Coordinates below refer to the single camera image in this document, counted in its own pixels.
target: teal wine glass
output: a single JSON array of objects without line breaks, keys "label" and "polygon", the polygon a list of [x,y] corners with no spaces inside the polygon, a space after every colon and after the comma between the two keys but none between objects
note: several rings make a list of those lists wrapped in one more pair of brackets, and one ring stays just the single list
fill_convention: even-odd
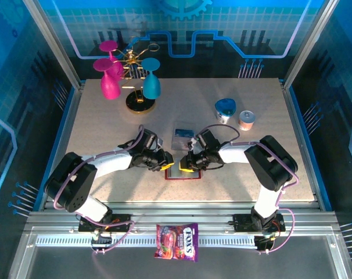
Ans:
[{"label": "teal wine glass", "polygon": [[145,58],[141,66],[150,72],[143,81],[143,95],[147,99],[154,100],[160,96],[160,82],[153,71],[159,68],[160,63],[155,58]]}]

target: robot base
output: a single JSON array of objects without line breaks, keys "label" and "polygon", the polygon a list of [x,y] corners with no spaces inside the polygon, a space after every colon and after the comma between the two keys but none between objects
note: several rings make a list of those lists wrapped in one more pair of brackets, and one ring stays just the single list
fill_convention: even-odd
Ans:
[{"label": "robot base", "polygon": [[[230,221],[229,225],[234,226],[234,231],[236,233],[258,232],[252,222],[251,214],[234,214],[233,221]],[[279,231],[278,228],[281,232],[286,231],[285,222],[281,214],[276,214],[273,220],[271,220],[261,232],[275,233]]]},{"label": "robot base", "polygon": [[133,113],[147,113],[154,108],[155,100],[146,99],[141,90],[136,90],[127,96],[125,104]]},{"label": "robot base", "polygon": [[[129,214],[113,214],[111,210],[104,216],[100,223],[110,224],[110,223],[121,223],[131,220],[131,215]],[[79,222],[78,231],[80,233],[92,233],[96,229],[101,232],[116,232],[116,233],[126,233],[130,229],[130,225],[122,225],[117,227],[101,227],[90,223],[86,218],[81,217]]]}]

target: blue pin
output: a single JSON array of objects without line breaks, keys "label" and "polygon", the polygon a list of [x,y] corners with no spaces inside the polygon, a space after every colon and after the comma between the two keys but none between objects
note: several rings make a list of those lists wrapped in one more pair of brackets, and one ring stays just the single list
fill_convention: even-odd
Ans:
[{"label": "blue pin", "polygon": [[12,196],[13,196],[13,197],[18,197],[19,199],[22,199],[22,200],[24,200],[24,201],[26,201],[26,202],[33,203],[32,201],[29,201],[28,199],[23,198],[22,196],[19,196],[18,194],[16,194],[16,192],[12,192]]},{"label": "blue pin", "polygon": [[309,113],[311,113],[315,109],[315,106],[317,105],[318,105],[318,102],[316,102],[315,105],[311,104],[310,108],[308,108],[307,111],[304,113],[303,119],[307,118]]},{"label": "blue pin", "polygon": [[36,193],[35,193],[34,191],[31,191],[31,190],[29,190],[28,188],[26,188],[26,187],[24,187],[24,186],[21,186],[21,184],[18,183],[18,182],[16,183],[16,187],[22,188],[22,189],[24,189],[25,191],[28,191],[29,193],[32,193],[32,194],[36,195]]},{"label": "blue pin", "polygon": [[344,231],[341,231],[342,233],[346,233],[347,231],[352,231],[352,228],[348,229],[348,230],[344,230]]},{"label": "blue pin", "polygon": [[321,124],[318,122],[317,125],[315,125],[315,127],[313,127],[311,130],[309,129],[309,135],[311,135],[317,128],[319,128],[321,126]]},{"label": "blue pin", "polygon": [[35,187],[33,187],[33,186],[31,186],[30,184],[28,184],[27,181],[24,181],[24,186],[28,186],[28,187],[30,187],[31,189],[34,189],[34,190],[36,190],[36,191],[38,192],[38,189],[36,189]]},{"label": "blue pin", "polygon": [[23,203],[23,202],[22,202],[22,201],[20,201],[19,199],[16,201],[16,203],[17,203],[18,205],[23,205],[23,206],[26,206],[27,208],[33,209],[33,207],[32,207],[32,206],[27,205],[26,203]]},{"label": "blue pin", "polygon": [[238,73],[238,78],[241,78],[240,74],[241,74],[241,72],[242,72],[243,67],[244,67],[244,65],[241,64],[241,65],[240,65],[240,69],[239,69],[239,73]]},{"label": "blue pin", "polygon": [[22,214],[22,213],[18,212],[16,209],[14,209],[14,210],[13,210],[13,215],[16,215],[16,214],[22,215],[22,216],[25,216],[25,217],[29,217],[29,216],[27,216],[26,214]]},{"label": "blue pin", "polygon": [[255,61],[256,61],[256,59],[253,58],[252,59],[252,64],[249,65],[249,67],[248,67],[248,69],[250,68],[250,72],[248,73],[248,77],[252,77],[251,72],[252,72],[252,69],[253,69],[253,63],[255,63]]},{"label": "blue pin", "polygon": [[248,65],[247,65],[246,74],[245,74],[245,78],[247,77],[247,75],[250,77],[250,74],[249,74],[250,68],[251,68],[251,65],[248,64]]},{"label": "blue pin", "polygon": [[316,116],[312,121],[309,121],[309,123],[306,123],[306,129],[309,129],[309,127],[311,127],[313,124],[315,124],[318,120],[318,116]]},{"label": "blue pin", "polygon": [[262,71],[263,68],[264,68],[264,65],[262,65],[262,64],[260,65],[260,67],[257,68],[255,78],[259,78],[260,77],[261,71]]},{"label": "blue pin", "polygon": [[20,191],[20,195],[21,195],[21,196],[27,196],[27,197],[29,197],[29,198],[35,200],[35,198],[34,198],[33,196],[31,196],[31,195],[25,193],[24,190],[21,190],[21,191]]},{"label": "blue pin", "polygon": [[253,65],[253,67],[251,68],[251,70],[250,70],[250,73],[251,73],[250,78],[253,78],[254,75],[255,75],[255,72],[257,71],[257,65]]},{"label": "blue pin", "polygon": [[8,207],[9,207],[9,208],[14,207],[14,208],[17,208],[17,209],[26,211],[26,212],[30,212],[29,210],[26,210],[25,208],[21,208],[20,206],[13,205],[12,202],[9,202],[9,203],[8,203]]},{"label": "blue pin", "polygon": [[258,60],[258,66],[257,66],[257,69],[256,69],[256,72],[254,71],[254,73],[252,74],[252,77],[257,77],[257,73],[258,73],[258,70],[260,69],[260,65],[261,65],[261,62],[263,61],[263,59],[262,58],[260,58],[259,60]]},{"label": "blue pin", "polygon": [[350,225],[352,225],[352,222],[348,223],[348,224],[345,224],[345,225],[342,225],[342,226],[340,226],[340,228],[347,227],[347,226],[350,226]]}]

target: glass panel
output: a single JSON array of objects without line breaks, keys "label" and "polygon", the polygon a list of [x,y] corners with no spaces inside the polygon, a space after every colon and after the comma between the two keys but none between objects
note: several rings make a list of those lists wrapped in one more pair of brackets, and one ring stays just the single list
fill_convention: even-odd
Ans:
[{"label": "glass panel", "polygon": [[101,42],[115,40],[123,51],[133,37],[135,52],[160,45],[142,57],[167,66],[159,77],[284,78],[323,0],[40,3],[81,79],[102,76],[92,68],[107,55]]},{"label": "glass panel", "polygon": [[341,225],[351,223],[352,0],[339,2],[293,89],[331,205]]},{"label": "glass panel", "polygon": [[[27,278],[338,278],[327,240],[319,236],[292,237],[268,257],[246,249],[199,248],[198,264],[183,268],[175,260],[154,260],[154,250],[120,248],[96,257],[89,248],[37,247]],[[278,262],[286,268],[274,264]],[[253,268],[258,265],[265,268]]]},{"label": "glass panel", "polygon": [[22,1],[0,1],[0,278],[35,204],[70,88]]}]

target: pink wine glass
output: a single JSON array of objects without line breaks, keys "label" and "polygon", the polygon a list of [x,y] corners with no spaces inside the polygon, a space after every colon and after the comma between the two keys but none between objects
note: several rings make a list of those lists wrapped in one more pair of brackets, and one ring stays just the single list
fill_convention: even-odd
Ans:
[{"label": "pink wine glass", "polygon": [[113,67],[108,71],[108,74],[114,77],[116,80],[120,80],[124,73],[122,63],[112,54],[118,48],[118,44],[115,41],[108,40],[100,44],[100,50],[109,53],[109,59],[114,63]]},{"label": "pink wine glass", "polygon": [[104,97],[108,100],[113,100],[120,96],[118,81],[108,74],[108,71],[113,66],[113,62],[109,58],[101,58],[94,63],[94,69],[96,71],[104,72],[104,76],[101,79],[101,90]]}]

